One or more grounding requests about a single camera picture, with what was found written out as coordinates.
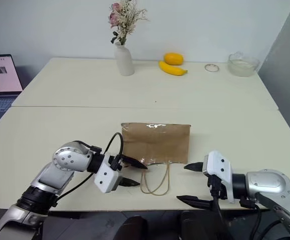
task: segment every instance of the small glass dish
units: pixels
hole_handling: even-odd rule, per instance
[[[254,57],[245,56],[238,51],[235,54],[230,54],[228,59],[229,71],[239,77],[250,77],[255,72],[260,61]]]

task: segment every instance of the robotic arm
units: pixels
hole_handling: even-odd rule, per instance
[[[116,190],[118,185],[125,187],[139,185],[136,181],[122,177],[121,163],[129,163],[141,169],[147,167],[133,158],[122,155],[121,151],[117,156],[102,154],[101,148],[88,146],[81,141],[72,141],[61,146],[53,154],[52,162],[41,170],[17,203],[13,204],[0,219],[0,239],[6,239],[8,233],[5,231],[12,233],[13,228],[8,227],[11,223],[25,227],[27,234],[22,236],[26,236],[26,239],[32,239],[37,235],[50,208],[57,205],[59,196],[75,171],[95,174],[94,183],[103,193]]]
[[[230,203],[240,199],[240,205],[245,208],[259,202],[273,210],[290,233],[290,179],[282,172],[264,169],[246,175],[236,174],[230,162],[218,151],[210,152],[204,162],[189,164],[185,169],[203,172],[208,177],[208,187],[215,198],[227,199]],[[194,208],[214,208],[214,201],[187,195],[177,198]]]

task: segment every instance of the laptop screen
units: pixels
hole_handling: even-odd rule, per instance
[[[0,55],[0,93],[21,91],[22,87],[11,55]]]

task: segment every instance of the white table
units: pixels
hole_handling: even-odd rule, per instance
[[[13,106],[192,110],[277,110],[257,74],[234,76],[226,63],[208,72],[186,62],[184,76],[162,72],[156,61],[134,61],[135,74],[118,73],[115,60],[52,58]]]
[[[290,129],[279,111],[173,110],[89,107],[12,107],[0,120],[0,208],[8,208],[29,186],[62,144],[82,140],[106,147],[121,122],[191,124],[189,162],[203,160],[217,149],[237,173],[275,168],[290,177]],[[116,152],[115,142],[111,152]],[[57,211],[191,209],[176,199],[194,195],[211,199],[207,178],[171,165],[171,189],[165,196],[143,194],[138,187],[119,187],[102,194],[90,180],[63,198]],[[160,181],[163,165],[149,167],[149,186]],[[125,168],[140,180],[140,171]],[[88,175],[76,173],[67,190]],[[223,209],[238,204],[220,201]]]

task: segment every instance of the gray floor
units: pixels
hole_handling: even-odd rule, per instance
[[[5,210],[0,209],[0,217]],[[123,222],[132,216],[142,216],[148,221],[151,240],[177,240],[177,216],[181,211],[123,211],[123,212],[87,212],[80,214],[79,219],[51,216],[44,223],[44,240],[112,240]],[[204,227],[211,240],[216,239],[214,230],[219,227],[215,215],[209,211],[196,210],[203,220]],[[236,240],[245,240],[255,223],[256,216],[244,215],[230,219],[230,232]],[[264,212],[258,232],[277,220],[270,211]],[[276,240],[289,236],[288,232],[278,225],[270,231],[266,240]]]

